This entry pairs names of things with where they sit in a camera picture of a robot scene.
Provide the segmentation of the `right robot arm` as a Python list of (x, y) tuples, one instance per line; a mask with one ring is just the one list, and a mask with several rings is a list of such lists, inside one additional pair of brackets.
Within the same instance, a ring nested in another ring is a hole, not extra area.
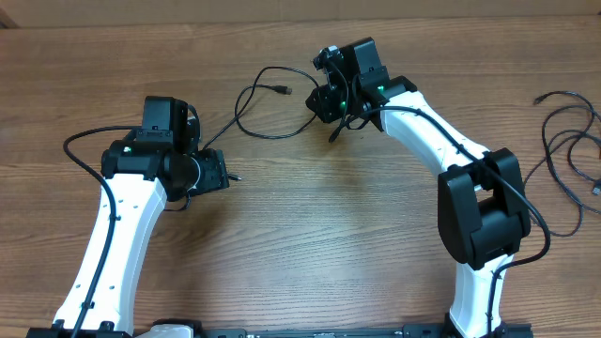
[(404, 336), (531, 337), (531, 325), (508, 324), (500, 316), (503, 267), (532, 228), (516, 156), (473, 142), (407, 77), (391, 77), (372, 38), (324, 48), (312, 63), (327, 82), (306, 105), (323, 122), (339, 124), (332, 139), (372, 123), (437, 179), (439, 236), (456, 262), (454, 301), (443, 323), (408, 325)]

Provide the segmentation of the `black USB cable long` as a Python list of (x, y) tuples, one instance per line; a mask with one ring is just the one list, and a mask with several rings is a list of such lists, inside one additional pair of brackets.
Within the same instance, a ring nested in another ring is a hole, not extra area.
[(538, 162), (536, 163), (533, 168), (531, 169), (531, 171), (526, 175), (526, 177), (524, 178), (523, 183), (527, 184), (528, 181), (530, 180), (530, 178), (535, 174), (535, 172), (543, 165), (545, 164), (547, 166), (548, 172), (551, 175), (552, 179), (558, 184), (559, 188), (561, 189), (561, 191), (566, 195), (566, 197), (577, 206), (577, 211), (578, 211), (578, 218), (577, 218), (577, 223), (575, 225), (575, 227), (568, 233), (558, 233), (555, 231), (550, 230), (550, 234), (553, 237), (557, 237), (557, 238), (570, 238), (572, 236), (574, 236), (578, 230), (581, 228), (583, 221), (584, 221), (584, 212), (585, 211), (589, 211), (591, 213), (600, 214), (600, 210), (598, 208), (594, 208), (594, 207), (590, 207), (587, 204), (585, 204), (580, 198), (579, 196), (568, 186), (566, 185), (562, 179), (560, 178), (559, 174), (557, 173), (557, 170), (555, 168), (555, 163), (553, 161), (553, 155), (554, 153), (559, 150), (562, 146), (564, 146), (566, 143), (571, 142), (570, 146), (568, 147), (567, 153), (566, 153), (566, 160), (568, 165), (571, 167), (571, 169), (580, 177), (583, 177), (585, 180), (590, 181), (593, 183), (592, 186), (592, 194), (599, 196), (600, 195), (600, 179), (594, 179), (591, 176), (585, 174), (584, 172), (580, 171), (575, 165), (574, 162), (572, 160), (572, 151), (573, 148), (582, 140), (582, 139), (588, 139), (593, 141), (597, 146), (600, 146), (600, 138), (597, 136), (592, 136), (590, 133), (586, 132), (586, 131), (579, 131), (579, 130), (564, 130), (564, 131), (559, 131), (558, 133), (556, 133), (554, 136), (552, 136), (550, 139), (547, 139), (547, 135), (546, 133), (543, 131), (542, 132), (542, 145), (543, 145), (543, 149), (545, 150), (545, 155), (544, 157)]

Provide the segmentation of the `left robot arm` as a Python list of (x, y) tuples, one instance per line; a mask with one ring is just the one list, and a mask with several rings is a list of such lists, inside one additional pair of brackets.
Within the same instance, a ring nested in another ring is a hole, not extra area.
[(101, 186), (98, 216), (77, 277), (48, 328), (30, 337), (131, 337), (135, 294), (150, 235), (170, 202), (229, 186), (223, 152), (200, 147), (189, 103), (148, 96), (139, 126), (126, 126), (95, 171), (69, 158)]

